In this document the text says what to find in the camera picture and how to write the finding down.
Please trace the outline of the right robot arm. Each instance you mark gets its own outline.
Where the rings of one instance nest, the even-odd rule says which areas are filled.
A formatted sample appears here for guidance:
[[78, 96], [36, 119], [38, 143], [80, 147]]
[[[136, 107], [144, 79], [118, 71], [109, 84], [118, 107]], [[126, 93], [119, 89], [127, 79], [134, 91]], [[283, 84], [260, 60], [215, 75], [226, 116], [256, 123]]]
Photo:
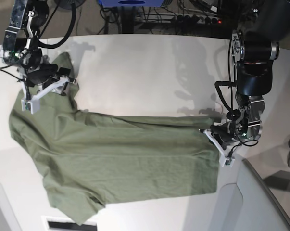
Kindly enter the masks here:
[[5, 63], [0, 71], [15, 66], [21, 73], [18, 81], [24, 85], [26, 99], [31, 99], [29, 89], [34, 86], [66, 87], [73, 82], [71, 70], [50, 64], [43, 56], [42, 49], [56, 49], [63, 45], [71, 35], [76, 22], [76, 1], [59, 0], [56, 7], [67, 6], [72, 13], [70, 25], [65, 36], [55, 44], [40, 41], [54, 14], [50, 13], [45, 0], [16, 0], [11, 12], [9, 26], [5, 30], [0, 49], [0, 58]]

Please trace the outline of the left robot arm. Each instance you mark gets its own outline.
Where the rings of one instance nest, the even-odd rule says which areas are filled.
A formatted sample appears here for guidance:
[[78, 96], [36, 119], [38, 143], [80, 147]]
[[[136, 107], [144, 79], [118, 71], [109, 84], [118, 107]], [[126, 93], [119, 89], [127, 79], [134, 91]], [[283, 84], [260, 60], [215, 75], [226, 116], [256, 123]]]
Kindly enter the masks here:
[[290, 32], [290, 0], [266, 0], [252, 25], [232, 33], [228, 65], [234, 73], [214, 86], [227, 108], [227, 122], [212, 125], [212, 144], [225, 150], [238, 142], [258, 141], [262, 132], [263, 96], [273, 84], [273, 63], [279, 57], [279, 42]]

